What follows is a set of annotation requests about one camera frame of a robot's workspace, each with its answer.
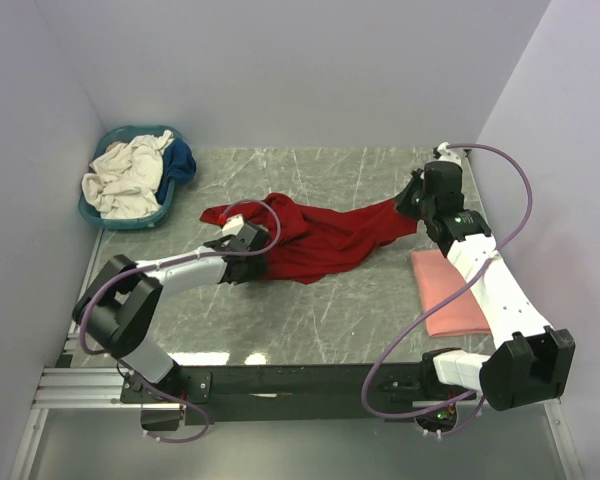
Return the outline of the red t shirt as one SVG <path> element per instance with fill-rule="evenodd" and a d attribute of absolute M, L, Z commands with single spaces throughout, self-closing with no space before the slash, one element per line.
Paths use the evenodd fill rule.
<path fill-rule="evenodd" d="M 281 233 L 266 254 L 268 271 L 261 278 L 305 285 L 353 270 L 377 249 L 417 231 L 417 222 L 399 214 L 392 199 L 338 212 L 298 204 L 282 193 L 269 194 L 261 204 L 210 207 L 200 220 L 221 226 L 236 214 L 272 235 Z"/>

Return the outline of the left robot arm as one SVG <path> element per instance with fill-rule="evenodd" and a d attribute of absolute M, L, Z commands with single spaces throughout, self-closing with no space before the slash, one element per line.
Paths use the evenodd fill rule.
<path fill-rule="evenodd" d="M 194 288 L 240 284 L 267 272 L 269 233 L 251 222 L 225 227 L 222 236 L 185 254 L 133 261 L 119 254 L 100 270 L 75 305 L 82 336 L 144 377 L 144 389 L 166 402 L 186 390 L 181 366 L 155 341 L 149 327 L 161 300 Z"/>

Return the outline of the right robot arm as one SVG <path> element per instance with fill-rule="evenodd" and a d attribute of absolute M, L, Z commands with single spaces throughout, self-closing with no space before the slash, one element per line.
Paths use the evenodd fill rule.
<path fill-rule="evenodd" d="M 433 161 L 413 171 L 396 197 L 398 213 L 424 223 L 434 250 L 412 257 L 421 292 L 458 280 L 482 312 L 495 351 L 459 349 L 424 354 L 419 387 L 440 399 L 453 386 L 482 393 L 497 411 L 559 398 L 575 353 L 566 329 L 556 330 L 531 304 L 508 269 L 481 214 L 464 206 L 461 166 Z"/>

